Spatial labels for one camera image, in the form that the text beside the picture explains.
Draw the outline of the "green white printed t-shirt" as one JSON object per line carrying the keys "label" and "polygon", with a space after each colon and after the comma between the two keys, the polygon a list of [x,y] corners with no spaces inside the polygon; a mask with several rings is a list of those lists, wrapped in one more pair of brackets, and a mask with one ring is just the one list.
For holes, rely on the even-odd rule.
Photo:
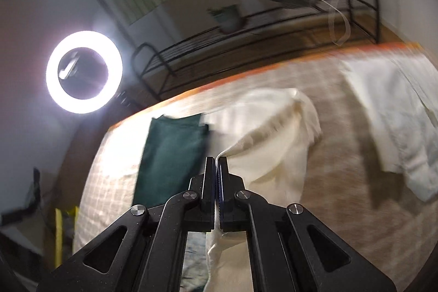
{"label": "green white printed t-shirt", "polygon": [[247,190],[287,206],[301,199],[308,151],[320,135],[316,108],[295,88],[258,88],[206,113],[153,118],[133,201],[166,203],[211,156],[226,158]]}

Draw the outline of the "black clothes rack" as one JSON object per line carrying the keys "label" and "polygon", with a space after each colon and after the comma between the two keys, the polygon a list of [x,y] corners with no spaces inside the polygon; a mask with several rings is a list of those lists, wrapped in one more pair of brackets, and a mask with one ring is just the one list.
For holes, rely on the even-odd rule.
{"label": "black clothes rack", "polygon": [[195,69],[206,62],[261,42],[303,33],[310,34],[313,30],[321,29],[319,24],[300,28],[299,21],[325,16],[331,25],[339,24],[334,18],[332,0],[316,0],[310,7],[299,8],[294,16],[286,16],[283,7],[274,7],[246,16],[235,11],[232,14],[232,18],[238,22],[235,30],[226,30],[224,22],[220,21],[210,29],[160,50],[151,42],[135,42],[121,20],[121,12],[116,10],[112,1],[97,1],[116,24],[123,38],[134,48],[129,60],[130,72],[156,101],[162,100],[168,92],[221,73],[220,70],[196,73]]}

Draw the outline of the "plaid bed cover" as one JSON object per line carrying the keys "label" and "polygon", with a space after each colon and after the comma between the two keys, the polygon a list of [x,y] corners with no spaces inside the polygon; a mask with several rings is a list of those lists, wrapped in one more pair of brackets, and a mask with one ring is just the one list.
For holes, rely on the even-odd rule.
{"label": "plaid bed cover", "polygon": [[302,203],[386,273],[399,291],[437,290],[437,203],[421,202],[399,174],[379,170],[365,112],[339,72],[345,56],[420,53],[418,44],[383,44],[308,55],[186,91],[111,127],[97,151],[79,206],[80,249],[133,199],[149,122],[233,103],[260,87],[294,87],[318,113],[322,135],[310,149]]}

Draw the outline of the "white shorts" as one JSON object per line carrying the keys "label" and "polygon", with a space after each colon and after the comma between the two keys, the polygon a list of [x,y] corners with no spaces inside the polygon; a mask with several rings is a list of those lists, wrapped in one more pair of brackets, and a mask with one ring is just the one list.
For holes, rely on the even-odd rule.
{"label": "white shorts", "polygon": [[423,53],[347,58],[340,71],[365,109],[383,171],[415,196],[437,195],[437,68]]}

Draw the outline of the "potted plant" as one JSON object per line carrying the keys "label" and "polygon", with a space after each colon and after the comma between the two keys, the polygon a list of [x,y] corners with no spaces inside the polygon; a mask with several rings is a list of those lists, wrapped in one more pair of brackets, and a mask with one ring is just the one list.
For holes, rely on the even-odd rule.
{"label": "potted plant", "polygon": [[218,9],[209,8],[207,11],[224,34],[235,33],[244,27],[244,18],[236,4]]}

